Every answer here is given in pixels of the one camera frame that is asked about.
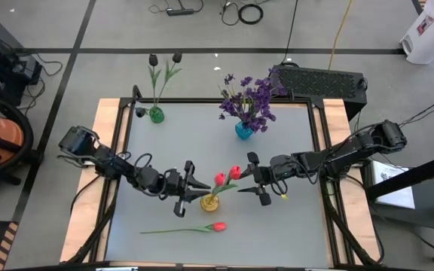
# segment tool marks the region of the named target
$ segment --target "paper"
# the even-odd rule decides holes
[[[373,170],[373,182],[375,184],[379,184],[382,181],[386,181],[389,178],[392,178],[405,171],[408,171],[408,168],[391,166],[378,161],[373,161],[372,170]],[[389,193],[387,195],[379,196],[376,199],[376,202],[392,205],[392,206],[414,209],[413,190],[411,189],[411,187],[403,188],[401,190]]]

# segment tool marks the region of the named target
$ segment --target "floor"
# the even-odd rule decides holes
[[[197,0],[183,2],[189,8],[200,5]],[[395,50],[417,17],[416,4],[355,0],[350,9],[332,68],[362,72],[368,79],[368,104],[360,125],[383,119],[399,123],[434,102],[434,61],[412,65]],[[206,0],[201,12],[185,17],[152,14],[151,5],[166,7],[161,0],[0,0],[2,25],[24,47],[64,65],[59,74],[43,76],[46,92],[29,111],[35,148],[45,150],[39,170],[30,172],[37,173],[34,183],[28,178],[18,187],[0,187],[0,221],[20,225],[6,268],[58,263],[80,170],[56,159],[57,144],[69,127],[92,126],[99,99],[130,96],[134,84],[143,96],[151,96],[148,53],[159,53],[163,62],[176,50],[185,52],[183,70],[164,96],[219,97],[217,83],[227,73],[264,77],[267,68],[283,60],[294,8],[293,1],[271,0],[261,5],[260,23],[226,26],[217,0]],[[347,0],[300,0],[287,58],[301,67],[326,69],[346,6]],[[236,15],[229,9],[224,20],[235,21]],[[249,11],[245,16],[257,14]],[[49,72],[58,68],[46,66]],[[434,114],[403,132],[409,144],[389,155],[394,163],[418,166],[434,158]],[[25,178],[28,171],[17,174]],[[434,251],[403,225],[377,220],[375,226],[384,242],[386,265],[434,270]],[[434,243],[434,230],[404,226]]]

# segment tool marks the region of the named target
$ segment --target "blue vase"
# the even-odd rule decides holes
[[[242,140],[248,139],[254,132],[250,128],[244,128],[242,125],[242,121],[235,125],[235,133]]]

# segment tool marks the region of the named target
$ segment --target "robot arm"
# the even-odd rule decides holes
[[[310,179],[315,174],[318,174],[317,178],[340,178],[349,171],[354,163],[375,153],[390,154],[400,151],[406,143],[406,137],[398,124],[385,120],[383,123],[361,128],[342,143],[324,151],[272,157],[270,166],[259,166],[257,154],[248,153],[250,164],[240,177],[253,175],[257,187],[242,189],[239,192],[255,193],[259,196],[261,204],[267,206],[271,204],[270,195],[265,190],[269,184],[275,194],[284,196],[287,192],[285,180],[288,178]]]
[[[132,165],[109,147],[100,144],[94,131],[82,126],[72,127],[58,145],[62,152],[68,154],[59,157],[77,163],[76,166],[85,167],[86,162],[92,162],[96,172],[105,178],[116,179],[123,175],[133,188],[147,196],[158,196],[161,200],[168,196],[177,196],[179,201],[173,212],[180,218],[185,216],[185,202],[192,202],[210,193],[210,186],[194,178],[195,166],[191,161],[185,163],[184,177],[177,169],[168,169],[164,174],[160,174],[150,165],[151,154],[143,154]],[[137,166],[145,156],[148,157],[147,163],[143,167]],[[189,187],[202,190],[191,190]]]

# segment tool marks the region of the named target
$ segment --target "gray tabletop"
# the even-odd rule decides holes
[[[217,172],[226,174],[233,165],[245,169],[250,151],[256,152],[261,165],[266,166],[278,154],[313,150],[305,107],[273,106],[277,121],[269,123],[267,132],[252,135],[244,142],[234,131],[237,119],[218,120],[221,109],[217,105],[161,107],[166,116],[163,123],[153,124],[147,117],[133,119],[128,144],[133,154],[130,162],[149,152],[153,154],[152,166],[160,172],[176,167],[184,173],[185,161],[192,160],[196,166],[194,177],[213,186]],[[237,192],[255,186],[252,177],[244,178],[236,181],[237,189],[219,194],[216,212],[203,211],[197,199],[185,206],[185,217],[178,218],[173,214],[176,198],[160,201],[145,196],[122,178],[105,259],[328,267],[318,187],[307,179],[290,178],[287,183],[289,200],[284,201],[269,188],[273,202],[261,206],[256,195]],[[226,231],[139,234],[218,221],[228,225]]]

